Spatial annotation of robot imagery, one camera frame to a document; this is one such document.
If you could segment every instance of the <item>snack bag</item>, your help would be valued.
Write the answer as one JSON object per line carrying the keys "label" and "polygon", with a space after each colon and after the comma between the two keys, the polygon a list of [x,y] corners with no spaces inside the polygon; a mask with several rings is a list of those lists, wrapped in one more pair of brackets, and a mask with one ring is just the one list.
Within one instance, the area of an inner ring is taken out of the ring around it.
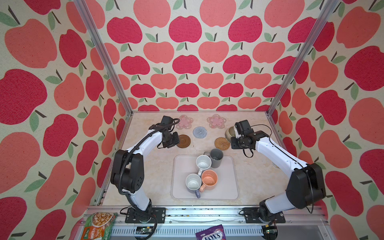
{"label": "snack bag", "polygon": [[196,233],[197,240],[225,240],[223,225],[210,227],[206,230]]}
{"label": "snack bag", "polygon": [[81,240],[108,240],[117,213],[96,212],[87,218]]}

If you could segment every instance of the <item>brown coaster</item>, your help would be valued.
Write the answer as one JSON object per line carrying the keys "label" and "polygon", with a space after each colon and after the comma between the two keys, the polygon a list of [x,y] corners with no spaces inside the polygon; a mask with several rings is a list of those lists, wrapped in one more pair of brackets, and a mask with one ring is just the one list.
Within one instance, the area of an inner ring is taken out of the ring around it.
{"label": "brown coaster", "polygon": [[227,150],[231,144],[228,142],[228,140],[225,137],[218,137],[215,140],[215,147],[224,151]]}
{"label": "brown coaster", "polygon": [[180,143],[177,144],[179,148],[186,148],[191,144],[191,139],[187,135],[179,135]]}

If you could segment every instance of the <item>coaster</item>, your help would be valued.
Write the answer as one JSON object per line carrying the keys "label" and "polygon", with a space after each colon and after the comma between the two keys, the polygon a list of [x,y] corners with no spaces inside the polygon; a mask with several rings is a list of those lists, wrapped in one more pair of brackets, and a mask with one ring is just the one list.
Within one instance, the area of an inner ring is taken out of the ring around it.
{"label": "coaster", "polygon": [[196,127],[193,129],[193,135],[197,138],[205,138],[207,136],[207,130],[204,127]]}
{"label": "coaster", "polygon": [[192,127],[193,119],[187,117],[186,115],[181,115],[179,117],[180,122],[176,125],[178,130],[181,129],[190,129]]}
{"label": "coaster", "polygon": [[225,137],[218,137],[215,140],[215,147],[222,151],[227,150],[230,146],[231,144],[228,142],[228,140]]}
{"label": "coaster", "polygon": [[179,148],[186,148],[191,144],[191,139],[187,135],[179,135],[180,143],[177,144]]}
{"label": "coaster", "polygon": [[207,118],[207,122],[209,122],[210,128],[225,128],[225,122],[227,120],[225,118],[220,117],[218,114],[214,114],[212,117]]}

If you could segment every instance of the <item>blue gray coaster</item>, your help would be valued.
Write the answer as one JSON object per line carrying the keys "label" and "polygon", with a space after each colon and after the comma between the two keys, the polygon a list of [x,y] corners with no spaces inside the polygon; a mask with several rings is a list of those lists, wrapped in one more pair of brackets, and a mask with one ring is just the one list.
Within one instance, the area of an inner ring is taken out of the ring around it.
{"label": "blue gray coaster", "polygon": [[207,130],[204,127],[196,127],[193,129],[193,135],[197,138],[205,138],[207,136]]}

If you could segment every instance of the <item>patterned fabric wall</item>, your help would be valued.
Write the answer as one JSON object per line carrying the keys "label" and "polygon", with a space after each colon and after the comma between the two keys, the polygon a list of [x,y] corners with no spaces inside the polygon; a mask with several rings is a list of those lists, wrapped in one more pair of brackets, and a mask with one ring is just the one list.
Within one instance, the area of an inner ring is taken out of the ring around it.
{"label": "patterned fabric wall", "polygon": [[0,22],[0,239],[73,239],[125,110],[73,2],[2,0]]}
{"label": "patterned fabric wall", "polygon": [[[265,111],[321,8],[305,11],[312,0],[98,2],[106,10],[99,33],[135,111]],[[96,51],[91,59],[104,68]],[[297,78],[307,75],[305,63]]]}
{"label": "patterned fabric wall", "polygon": [[309,76],[296,78],[276,108],[287,150],[323,169],[319,204],[338,240],[384,239],[383,7],[340,2],[325,25],[335,28],[331,44],[314,44]]}

